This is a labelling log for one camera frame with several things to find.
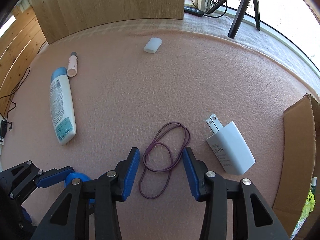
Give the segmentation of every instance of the wooden wall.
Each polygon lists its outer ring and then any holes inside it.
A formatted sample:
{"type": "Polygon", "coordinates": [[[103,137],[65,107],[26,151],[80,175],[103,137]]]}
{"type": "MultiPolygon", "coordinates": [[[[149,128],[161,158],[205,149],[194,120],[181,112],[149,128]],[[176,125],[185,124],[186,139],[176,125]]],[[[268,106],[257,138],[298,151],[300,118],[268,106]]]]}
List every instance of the wooden wall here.
{"type": "Polygon", "coordinates": [[[10,104],[9,98],[26,69],[45,42],[36,15],[32,7],[24,12],[13,10],[15,22],[0,38],[0,113],[6,116],[10,104]]]}
{"type": "Polygon", "coordinates": [[[141,18],[183,19],[184,0],[31,0],[48,43],[97,25],[141,18]]]}

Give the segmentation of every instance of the cardboard flap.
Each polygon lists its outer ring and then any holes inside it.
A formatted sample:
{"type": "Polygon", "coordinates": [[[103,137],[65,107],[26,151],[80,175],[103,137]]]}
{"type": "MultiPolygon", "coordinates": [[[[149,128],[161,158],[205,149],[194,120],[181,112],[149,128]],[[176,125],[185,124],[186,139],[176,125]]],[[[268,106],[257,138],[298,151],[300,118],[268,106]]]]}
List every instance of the cardboard flap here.
{"type": "Polygon", "coordinates": [[[316,191],[314,194],[316,205],[294,238],[295,240],[304,239],[320,216],[320,105],[313,97],[311,97],[311,103],[316,128],[316,163],[312,176],[317,177],[316,191]]]}
{"type": "Polygon", "coordinates": [[[307,94],[284,111],[284,160],[273,210],[289,236],[308,197],[315,165],[316,129],[312,99],[307,94]]]}

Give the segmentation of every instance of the bottle label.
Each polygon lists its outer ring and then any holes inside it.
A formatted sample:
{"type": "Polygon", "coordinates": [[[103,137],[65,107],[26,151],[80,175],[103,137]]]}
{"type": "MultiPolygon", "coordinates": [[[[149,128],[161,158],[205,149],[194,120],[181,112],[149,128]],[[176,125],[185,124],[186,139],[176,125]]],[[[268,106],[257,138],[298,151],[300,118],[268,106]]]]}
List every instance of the bottle label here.
{"type": "Polygon", "coordinates": [[[69,117],[65,118],[61,121],[61,123],[58,124],[56,128],[56,134],[59,139],[59,141],[62,141],[68,133],[70,133],[73,130],[72,123],[70,122],[69,117]]]}
{"type": "Polygon", "coordinates": [[[63,94],[60,79],[52,82],[50,87],[50,110],[53,125],[56,127],[64,118],[63,94]]]}

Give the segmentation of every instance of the blue bottle cap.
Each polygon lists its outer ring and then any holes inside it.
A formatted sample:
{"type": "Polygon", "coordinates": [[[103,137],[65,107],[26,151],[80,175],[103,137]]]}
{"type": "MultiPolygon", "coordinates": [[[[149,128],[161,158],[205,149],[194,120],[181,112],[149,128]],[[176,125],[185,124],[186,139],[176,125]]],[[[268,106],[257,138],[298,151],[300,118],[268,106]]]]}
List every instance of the blue bottle cap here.
{"type": "Polygon", "coordinates": [[[60,67],[60,68],[57,68],[51,75],[51,81],[50,83],[52,83],[52,81],[57,78],[58,76],[61,76],[61,75],[67,75],[67,69],[65,67],[60,67]]]}

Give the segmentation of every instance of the metal prong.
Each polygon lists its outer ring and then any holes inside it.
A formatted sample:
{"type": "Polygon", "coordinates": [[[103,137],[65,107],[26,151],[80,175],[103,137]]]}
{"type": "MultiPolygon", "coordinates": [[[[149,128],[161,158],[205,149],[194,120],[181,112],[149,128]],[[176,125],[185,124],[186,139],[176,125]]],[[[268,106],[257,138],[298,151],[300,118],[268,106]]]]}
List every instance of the metal prong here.
{"type": "Polygon", "coordinates": [[[223,128],[222,124],[220,123],[219,119],[215,114],[210,115],[210,118],[207,119],[206,122],[213,133],[217,133],[219,130],[223,128]]]}

